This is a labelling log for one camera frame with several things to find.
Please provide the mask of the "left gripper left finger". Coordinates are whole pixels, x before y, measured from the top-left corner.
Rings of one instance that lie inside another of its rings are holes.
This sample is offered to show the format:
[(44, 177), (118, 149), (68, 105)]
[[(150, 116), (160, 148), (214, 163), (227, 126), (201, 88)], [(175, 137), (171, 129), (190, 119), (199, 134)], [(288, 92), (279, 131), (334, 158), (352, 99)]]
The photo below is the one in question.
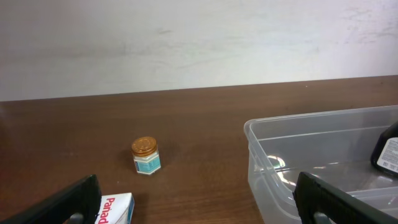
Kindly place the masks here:
[(101, 206), (97, 176), (86, 176), (3, 223), (94, 223)]

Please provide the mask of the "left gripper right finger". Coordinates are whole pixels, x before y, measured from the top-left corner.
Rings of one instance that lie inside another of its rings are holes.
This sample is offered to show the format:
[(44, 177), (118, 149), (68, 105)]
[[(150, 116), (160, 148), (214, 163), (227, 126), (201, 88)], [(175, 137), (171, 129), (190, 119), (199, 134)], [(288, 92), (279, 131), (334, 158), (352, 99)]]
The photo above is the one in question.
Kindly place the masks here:
[(293, 192), (303, 224), (397, 224), (397, 219), (308, 172), (299, 173)]

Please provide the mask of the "dark syrup bottle white cap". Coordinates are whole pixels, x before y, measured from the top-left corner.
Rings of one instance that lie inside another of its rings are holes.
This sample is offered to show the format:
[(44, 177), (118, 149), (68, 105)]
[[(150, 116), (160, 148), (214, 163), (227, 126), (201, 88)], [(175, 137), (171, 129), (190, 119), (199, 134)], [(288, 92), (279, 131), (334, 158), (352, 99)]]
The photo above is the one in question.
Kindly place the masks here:
[(377, 170), (397, 177), (397, 122), (379, 136), (371, 154), (371, 164)]

